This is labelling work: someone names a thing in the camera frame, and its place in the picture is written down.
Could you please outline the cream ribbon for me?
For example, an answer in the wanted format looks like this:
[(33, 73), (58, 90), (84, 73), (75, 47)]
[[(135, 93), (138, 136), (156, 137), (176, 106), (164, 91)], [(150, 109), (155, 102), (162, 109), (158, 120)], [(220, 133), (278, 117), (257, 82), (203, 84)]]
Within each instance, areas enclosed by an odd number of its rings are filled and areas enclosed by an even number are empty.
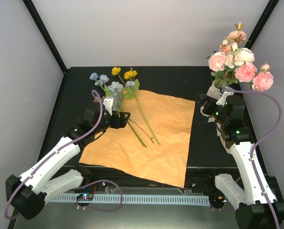
[(208, 114), (205, 114), (205, 113), (203, 112), (203, 110), (204, 110), (204, 106), (201, 106), (201, 108), (200, 108), (200, 113), (201, 113), (203, 116), (205, 116), (205, 117), (208, 118), (208, 122), (209, 122), (209, 123), (211, 123), (211, 122), (214, 122), (214, 123), (215, 123), (217, 136), (219, 137), (222, 146), (224, 147), (224, 149), (226, 150), (226, 152), (227, 152), (228, 154), (231, 154), (230, 149), (228, 149), (228, 148), (226, 147), (225, 141), (222, 139), (222, 135), (221, 135), (221, 125), (220, 125), (219, 123), (217, 123), (217, 121), (215, 121), (215, 119), (214, 119), (212, 116), (210, 116), (210, 115), (208, 115)]

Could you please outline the light blue flower stem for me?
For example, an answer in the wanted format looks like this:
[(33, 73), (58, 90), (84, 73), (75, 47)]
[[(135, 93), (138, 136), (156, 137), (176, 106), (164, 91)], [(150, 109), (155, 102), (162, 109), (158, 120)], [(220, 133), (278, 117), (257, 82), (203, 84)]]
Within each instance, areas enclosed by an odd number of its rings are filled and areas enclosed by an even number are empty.
[[(124, 87), (121, 83), (116, 82), (116, 86), (117, 86), (117, 97), (114, 97), (114, 104), (113, 104), (113, 111), (116, 111), (117, 113), (119, 112), (125, 112), (124, 107), (123, 107), (123, 100), (124, 100), (124, 89), (126, 87)], [(144, 131), (135, 121), (133, 121), (131, 118), (129, 118), (128, 123), (129, 127), (131, 128), (131, 130), (133, 131), (133, 133), (135, 134), (135, 136), (137, 137), (138, 141), (140, 142), (140, 144), (146, 148), (146, 144), (142, 141), (142, 139), (139, 137), (139, 135), (137, 134), (137, 132), (135, 131), (135, 129), (133, 128), (132, 124), (135, 124), (138, 128), (140, 128), (142, 131)]]

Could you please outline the yellow flower stem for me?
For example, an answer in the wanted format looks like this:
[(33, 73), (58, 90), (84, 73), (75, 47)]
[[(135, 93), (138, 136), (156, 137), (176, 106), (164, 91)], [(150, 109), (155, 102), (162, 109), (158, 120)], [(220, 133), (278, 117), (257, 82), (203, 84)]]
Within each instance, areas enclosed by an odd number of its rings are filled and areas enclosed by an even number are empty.
[(156, 137), (153, 129), (151, 128), (145, 114), (144, 111), (142, 110), (142, 106), (141, 103), (138, 99), (138, 90), (140, 88), (140, 82), (138, 79), (136, 79), (136, 76), (138, 75), (138, 72), (136, 70), (134, 70), (133, 68), (130, 68), (130, 70), (126, 71), (123, 75), (123, 77), (121, 77), (120, 75), (121, 73), (121, 67), (113, 67), (112, 68), (112, 76), (118, 76), (119, 79), (121, 80), (122, 86), (123, 88), (121, 89), (117, 89), (117, 87), (114, 86), (114, 93), (117, 94), (117, 98), (119, 99), (119, 104), (117, 105), (117, 109), (118, 111), (124, 111), (123, 108), (123, 100), (127, 99), (127, 100), (132, 100), (134, 99), (138, 105), (138, 109), (142, 115), (142, 118), (146, 124), (146, 126), (148, 127), (150, 133), (151, 133), (151, 137), (150, 140), (154, 143), (156, 142), (158, 145), (160, 145), (160, 142), (158, 140), (158, 138)]

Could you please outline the pale pink rose stem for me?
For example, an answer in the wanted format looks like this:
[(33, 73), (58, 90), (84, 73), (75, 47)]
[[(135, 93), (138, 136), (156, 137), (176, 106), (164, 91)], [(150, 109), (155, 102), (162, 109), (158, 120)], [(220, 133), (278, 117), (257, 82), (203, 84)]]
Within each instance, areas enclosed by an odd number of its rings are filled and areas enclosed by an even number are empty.
[(226, 73), (225, 62), (227, 56), (225, 52), (215, 52), (208, 60), (209, 68), (214, 72), (214, 86), (220, 88), (223, 84), (223, 77)]

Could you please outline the orange wrapping paper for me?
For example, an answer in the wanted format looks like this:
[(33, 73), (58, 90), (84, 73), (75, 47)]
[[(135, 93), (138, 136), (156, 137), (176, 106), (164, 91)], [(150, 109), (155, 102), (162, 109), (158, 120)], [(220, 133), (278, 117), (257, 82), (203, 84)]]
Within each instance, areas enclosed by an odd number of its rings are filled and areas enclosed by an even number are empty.
[[(146, 144), (143, 147), (127, 125), (125, 128), (109, 128), (106, 133), (83, 150), (79, 162), (104, 166), (128, 174), (150, 174), (151, 171), (171, 170), (180, 174), (186, 171), (195, 101), (154, 92), (139, 90), (142, 110), (160, 145), (151, 140), (136, 125), (133, 128)], [(135, 100), (123, 102), (127, 112)]]

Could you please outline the small blue flower stem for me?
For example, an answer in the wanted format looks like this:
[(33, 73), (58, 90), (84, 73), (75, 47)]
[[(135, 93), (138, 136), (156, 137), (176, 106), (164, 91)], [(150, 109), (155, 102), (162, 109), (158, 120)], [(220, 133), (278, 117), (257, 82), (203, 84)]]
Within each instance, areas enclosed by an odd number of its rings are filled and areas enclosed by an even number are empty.
[(105, 96), (107, 97), (117, 97), (117, 86), (116, 82), (112, 82), (110, 85), (107, 85), (109, 82), (109, 77), (107, 75), (97, 73), (92, 73), (89, 77), (90, 80), (94, 81), (95, 86), (99, 86), (104, 90)]

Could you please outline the white rose stem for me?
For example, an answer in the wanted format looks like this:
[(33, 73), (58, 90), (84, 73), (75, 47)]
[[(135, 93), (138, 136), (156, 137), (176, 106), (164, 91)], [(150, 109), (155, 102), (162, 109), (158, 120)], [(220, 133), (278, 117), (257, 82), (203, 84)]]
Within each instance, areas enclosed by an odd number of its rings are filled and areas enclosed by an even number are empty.
[(255, 61), (254, 53), (248, 48), (239, 48), (236, 42), (231, 43), (231, 50), (226, 53), (224, 65), (228, 69), (235, 69), (244, 63), (252, 63)]

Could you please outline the peach cream rose stem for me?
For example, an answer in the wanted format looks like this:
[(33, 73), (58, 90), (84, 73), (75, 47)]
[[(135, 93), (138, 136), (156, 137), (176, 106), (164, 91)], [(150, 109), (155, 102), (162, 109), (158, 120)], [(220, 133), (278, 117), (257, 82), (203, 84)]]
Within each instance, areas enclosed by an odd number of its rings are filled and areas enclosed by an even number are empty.
[(247, 42), (247, 35), (243, 31), (244, 24), (238, 22), (234, 26), (235, 30), (230, 32), (227, 37), (223, 38), (219, 51), (229, 52), (233, 43), (242, 44)]

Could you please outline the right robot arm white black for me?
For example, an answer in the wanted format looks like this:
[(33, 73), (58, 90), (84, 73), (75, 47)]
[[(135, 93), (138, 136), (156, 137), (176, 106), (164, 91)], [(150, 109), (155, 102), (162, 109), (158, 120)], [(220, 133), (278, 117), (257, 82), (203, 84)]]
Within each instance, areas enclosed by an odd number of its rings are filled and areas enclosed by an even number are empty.
[(284, 220), (284, 203), (278, 201), (262, 171), (256, 153), (257, 143), (251, 129), (244, 123), (244, 98), (223, 92), (220, 99), (199, 94), (201, 113), (219, 126), (219, 137), (226, 152), (233, 156), (243, 187), (229, 174), (219, 174), (206, 180), (211, 192), (221, 191), (235, 210), (240, 229), (278, 229)]

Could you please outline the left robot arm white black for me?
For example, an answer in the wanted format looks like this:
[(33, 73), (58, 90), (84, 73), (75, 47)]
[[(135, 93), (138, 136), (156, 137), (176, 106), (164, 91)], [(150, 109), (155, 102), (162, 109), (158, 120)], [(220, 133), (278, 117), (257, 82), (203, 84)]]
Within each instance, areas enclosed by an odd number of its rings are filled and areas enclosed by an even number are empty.
[(105, 133), (108, 128), (124, 128), (130, 116), (129, 112), (114, 111), (111, 105), (101, 104), (98, 111), (86, 108), (84, 116), (65, 132), (56, 146), (39, 162), (21, 175), (11, 175), (6, 179), (5, 218), (11, 219), (8, 215), (9, 207), (14, 207), (19, 216), (32, 219), (58, 195), (69, 190), (87, 190), (95, 185), (91, 172), (81, 165), (59, 177), (53, 176), (88, 144), (94, 142), (95, 135)]

